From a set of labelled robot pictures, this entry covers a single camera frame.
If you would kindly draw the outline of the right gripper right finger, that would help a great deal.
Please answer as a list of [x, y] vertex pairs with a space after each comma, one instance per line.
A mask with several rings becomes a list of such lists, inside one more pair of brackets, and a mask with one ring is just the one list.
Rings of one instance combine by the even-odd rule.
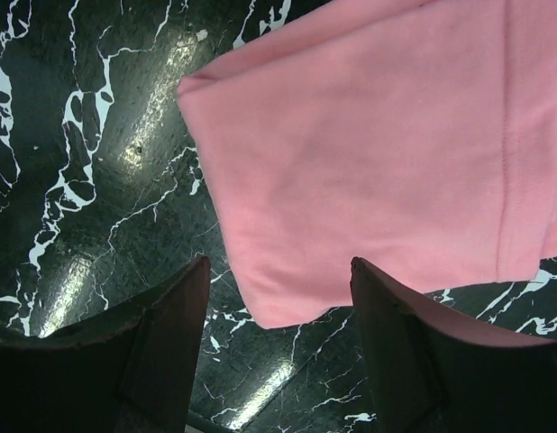
[[379, 432], [557, 432], [557, 340], [466, 316], [355, 257]]

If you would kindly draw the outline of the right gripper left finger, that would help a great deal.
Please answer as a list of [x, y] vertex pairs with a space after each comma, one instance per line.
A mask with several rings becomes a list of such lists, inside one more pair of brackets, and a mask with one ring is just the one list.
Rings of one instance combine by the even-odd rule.
[[124, 407], [187, 421], [210, 290], [201, 256], [157, 286], [44, 338], [0, 325], [0, 432], [113, 432]]

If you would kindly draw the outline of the light pink t shirt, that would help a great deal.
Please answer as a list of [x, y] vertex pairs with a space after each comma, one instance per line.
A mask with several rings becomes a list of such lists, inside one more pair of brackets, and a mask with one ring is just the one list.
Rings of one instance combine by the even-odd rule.
[[178, 85], [255, 323], [557, 257], [557, 1], [332, 1]]

